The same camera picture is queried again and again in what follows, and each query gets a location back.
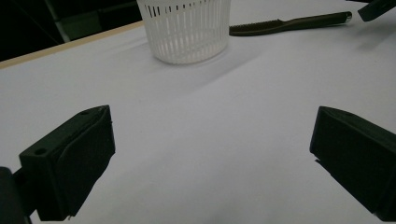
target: basket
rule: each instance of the basket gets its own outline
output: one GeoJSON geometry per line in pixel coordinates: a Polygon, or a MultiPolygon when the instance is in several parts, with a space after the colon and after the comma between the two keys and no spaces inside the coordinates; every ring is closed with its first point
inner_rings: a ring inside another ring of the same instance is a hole
{"type": "Polygon", "coordinates": [[[167,63],[196,63],[228,43],[231,0],[137,0],[148,44],[167,63]]]}

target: knife handle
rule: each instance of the knife handle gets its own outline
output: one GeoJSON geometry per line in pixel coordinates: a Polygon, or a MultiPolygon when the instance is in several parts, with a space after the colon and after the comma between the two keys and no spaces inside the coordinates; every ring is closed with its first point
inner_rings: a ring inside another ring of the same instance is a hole
{"type": "Polygon", "coordinates": [[[305,18],[294,19],[291,21],[285,21],[284,30],[303,30],[310,28],[319,28],[329,25],[347,23],[351,19],[352,19],[352,13],[350,11],[338,12],[338,13],[321,15],[321,16],[305,17],[305,18]]]}

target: white table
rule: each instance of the white table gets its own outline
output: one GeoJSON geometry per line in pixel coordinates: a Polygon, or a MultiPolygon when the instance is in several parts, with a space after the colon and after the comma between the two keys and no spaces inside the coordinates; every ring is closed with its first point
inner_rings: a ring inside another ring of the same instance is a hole
{"type": "Polygon", "coordinates": [[[143,26],[2,63],[0,165],[15,172],[35,141],[81,110],[110,105],[117,153],[66,223],[381,223],[309,153],[320,105],[396,133],[395,11],[365,23],[363,6],[233,0],[231,24],[354,17],[346,26],[231,37],[203,63],[156,60],[143,26]]]}

